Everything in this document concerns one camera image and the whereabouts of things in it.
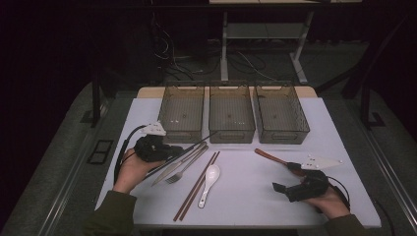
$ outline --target white table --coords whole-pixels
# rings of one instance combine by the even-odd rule
[[[272,188],[272,182],[287,187],[298,185],[299,179],[281,164],[254,153],[260,148],[286,161],[302,162],[310,156],[342,160],[343,164],[324,172],[340,182],[349,191],[351,211],[365,227],[381,227],[381,220],[343,146],[331,121],[327,108],[320,98],[301,97],[300,102],[311,132],[302,145],[263,145],[255,133],[249,145],[213,145],[174,183],[164,181],[151,186],[159,172],[141,183],[132,195],[138,197],[134,223],[142,229],[157,228],[311,228],[322,225],[326,218],[305,203],[290,203],[285,195]],[[115,150],[97,206],[112,188],[113,170],[123,141],[136,127],[153,123],[159,112],[161,98],[136,98],[129,111],[118,147]],[[208,131],[209,101],[205,101],[204,133]],[[140,137],[132,137],[131,148]],[[221,169],[217,182],[211,188],[206,206],[197,203],[200,189],[183,221],[173,217],[183,204],[209,159],[215,151],[220,155],[215,164]]]

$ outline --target wooden chopsticks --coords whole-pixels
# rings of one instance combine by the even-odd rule
[[[184,203],[181,205],[180,209],[178,210],[177,214],[174,217],[174,221],[177,221],[178,217],[180,220],[183,220],[185,217],[185,214],[187,213],[188,209],[190,208],[191,203],[193,202],[194,198],[196,197],[197,192],[202,187],[203,183],[205,182],[205,174],[207,169],[210,165],[214,164],[214,162],[217,160],[218,155],[220,154],[220,151],[215,152],[211,159],[209,160],[206,168],[203,170],[202,174],[200,175],[199,179],[197,180],[196,184],[194,185],[191,192],[188,194],[187,198],[185,199]]]

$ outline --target black cable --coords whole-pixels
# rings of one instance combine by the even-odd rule
[[[216,63],[215,63],[214,67],[211,70],[206,71],[206,72],[194,72],[193,74],[195,74],[195,75],[208,75],[208,74],[211,74],[211,73],[213,73],[215,71],[215,69],[217,69],[218,64],[220,64],[220,58],[218,58],[218,60],[216,60]]]
[[[261,59],[259,56],[256,56],[256,55],[253,55],[253,54],[251,54],[252,56],[254,56],[255,58],[257,58],[259,61],[261,61],[261,63],[263,64],[263,66],[261,66],[261,67],[256,67],[252,62],[252,65],[248,65],[248,62],[245,60],[245,62],[243,63],[243,62],[239,62],[239,61],[237,61],[236,59],[234,59],[233,57],[230,57],[230,56],[228,56],[227,57],[227,59],[228,59],[228,61],[230,62],[230,65],[233,67],[233,68],[235,68],[237,71],[239,71],[239,72],[242,72],[242,73],[245,73],[245,74],[249,74],[249,75],[252,75],[252,74],[256,74],[256,73],[258,73],[257,71],[261,71],[261,70],[263,70],[264,68],[266,68],[267,67],[267,63],[263,60],[263,59]],[[243,66],[243,67],[246,67],[246,68],[250,68],[251,69],[251,72],[245,72],[245,71],[243,71],[243,70],[241,70],[241,69],[238,69],[237,67],[236,67],[236,65],[234,65],[233,64],[233,61],[235,62],[235,63],[237,63],[237,64],[239,64],[239,65],[241,65],[241,66]]]
[[[181,71],[180,69],[177,68],[173,68],[173,67],[168,67],[166,69],[170,69],[170,70],[174,70],[174,71],[178,71],[181,72],[182,74],[186,75],[188,78],[190,78],[190,80],[194,80],[193,76],[189,75],[188,73],[186,73],[185,71]]]
[[[177,63],[177,65],[176,65],[178,68],[182,68],[182,69],[184,69],[184,70],[186,70],[188,73],[190,73],[190,74],[193,74],[193,72],[190,70],[190,69],[188,69],[187,67],[185,67],[185,66],[181,66],[180,64],[178,64]]]
[[[375,198],[371,198],[371,199],[372,199],[372,202],[374,202],[374,204],[378,205],[378,207],[380,207],[380,209],[383,211],[384,215],[385,215],[385,216],[386,216],[386,218],[387,218],[387,221],[388,221],[389,227],[390,227],[391,236],[395,236],[395,229],[394,229],[394,227],[393,227],[392,219],[390,218],[390,216],[389,216],[388,212],[387,212],[387,211],[386,211],[386,209],[383,207],[383,205],[382,205],[380,202],[378,202],[378,200],[377,200],[377,199],[375,199]]]
[[[155,47],[154,47],[154,55],[162,60],[169,60],[171,59],[171,53],[169,53],[169,42],[162,36],[155,36]]]
[[[332,178],[332,177],[330,177],[330,176],[328,176],[328,178],[329,179],[332,179],[332,180],[334,180],[335,182],[337,182],[343,189],[344,189],[344,192],[346,192],[346,199],[347,199],[347,202],[350,204],[350,197],[349,197],[349,192],[347,191],[347,189],[344,187],[344,185],[342,185],[341,183],[340,183],[340,181],[338,181],[338,180],[336,180],[336,179],[334,179],[334,178]]]
[[[136,154],[136,152],[134,151],[132,154],[130,154],[130,155],[128,155],[128,156],[126,156],[126,158],[124,158],[123,160],[122,160],[122,163],[120,163],[120,165],[122,165],[123,163],[125,163],[125,161],[127,160],[127,159],[129,159],[129,157],[131,157],[132,155],[134,155],[134,154]]]
[[[152,26],[152,34],[155,40],[157,40],[157,48],[159,50],[159,44],[161,41],[164,42],[164,49],[161,52],[154,51],[154,55],[162,60],[169,60],[173,57],[173,48],[174,42],[171,39],[171,36],[160,26],[157,22],[156,15],[153,12],[152,19],[150,20],[150,24]]]
[[[171,42],[171,54],[172,54],[172,62],[174,63],[174,65],[177,67],[177,68],[170,68],[170,69],[172,69],[172,70],[177,70],[177,71],[180,71],[180,72],[182,72],[182,73],[184,73],[185,75],[187,75],[189,78],[190,78],[190,80],[194,80],[194,78],[193,78],[193,75],[189,75],[187,72],[185,72],[185,71],[182,71],[180,68],[179,68],[179,66],[177,65],[177,62],[176,62],[176,59],[175,59],[175,45],[174,45],[174,41],[172,40],[172,37],[164,30],[164,29],[162,29],[161,28],[161,26],[159,25],[159,24],[155,24],[158,28],[159,28],[159,30],[161,30],[167,37],[168,37],[168,39],[169,39],[169,41]]]
[[[128,138],[123,142],[122,147],[120,148],[120,152],[119,152],[119,156],[117,157],[117,161],[116,164],[114,165],[114,177],[113,177],[113,184],[116,183],[117,177],[119,176],[119,172],[120,172],[120,167],[122,166],[123,163],[123,155],[125,154],[126,148],[129,144],[130,139],[132,138],[132,136],[140,129],[142,129],[143,127],[145,127],[145,125],[139,126],[137,128],[135,128],[130,135],[128,136]]]
[[[263,74],[262,72],[260,72],[260,70],[258,69],[258,68],[256,68],[255,66],[254,66],[254,64],[248,59],[248,57],[247,56],[245,56],[245,55],[243,55],[243,53],[241,53],[241,52],[239,52],[239,51],[237,51],[237,53],[239,53],[239,55],[243,58],[243,59],[245,59],[246,60],[246,62],[252,67],[252,69],[257,73],[257,74],[259,74],[259,75],[261,75],[262,77],[265,77],[265,78],[268,78],[268,79],[270,79],[270,80],[273,80],[273,81],[276,81],[276,79],[275,78],[273,78],[273,77],[270,77],[270,76],[267,76],[267,75],[265,75],[265,74]]]
[[[312,58],[312,59],[310,59],[309,61],[307,61],[306,63],[304,63],[304,65],[301,65],[301,70],[299,70],[299,71],[296,71],[295,72],[295,76],[294,75],[290,75],[290,74],[283,74],[283,75],[278,75],[278,77],[279,78],[289,78],[288,80],[291,80],[291,81],[293,81],[294,79],[296,79],[296,76],[300,73],[300,72],[302,72],[302,71],[304,71],[305,69],[306,69],[306,67],[309,65],[309,64],[311,64],[312,62],[314,62],[314,61],[316,61],[317,60],[317,58],[327,49],[327,47],[328,47],[328,44],[326,43],[325,44],[325,46],[322,48],[322,49],[320,49],[320,51]],[[235,59],[233,59],[233,58],[231,58],[231,57],[228,57],[228,62],[230,63],[230,65],[233,67],[233,68],[235,68],[237,71],[239,71],[239,72],[241,72],[241,73],[245,73],[245,74],[248,74],[248,75],[253,75],[253,74],[256,74],[257,72],[255,71],[255,72],[245,72],[245,71],[242,71],[242,70],[240,70],[240,69],[238,69],[234,64],[233,64],[233,61],[236,61]],[[251,67],[250,65],[248,66],[248,65],[246,65],[246,64],[243,64],[243,63],[239,63],[238,62],[238,64],[240,64],[240,65],[242,65],[242,66],[244,66],[244,67],[247,67],[247,68],[251,68],[251,69],[256,69],[256,70],[261,70],[261,69],[258,69],[258,68],[253,68],[253,67]]]
[[[182,81],[179,77],[175,76],[175,74],[165,71],[166,74],[170,75],[171,77],[177,79],[177,81]]]

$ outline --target metal fork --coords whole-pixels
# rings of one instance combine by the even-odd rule
[[[166,179],[165,181],[168,184],[172,184],[177,182],[178,180],[180,180],[182,178],[182,175],[184,173],[184,171],[190,167],[191,164],[193,164],[194,161],[196,161],[207,149],[209,148],[209,146],[205,146],[203,147],[197,154],[196,156],[193,157],[193,159],[184,167],[184,169],[182,169],[181,171],[178,171],[177,173],[175,173],[173,176],[169,177],[168,179]]]

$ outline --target storage bin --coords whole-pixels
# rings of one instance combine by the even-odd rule
[[[193,144],[202,138],[204,82],[167,82],[158,120],[169,144]]]
[[[256,82],[253,99],[260,143],[303,143],[310,128],[291,82]]]
[[[208,129],[212,144],[250,144],[255,118],[246,81],[215,81],[209,86]]]

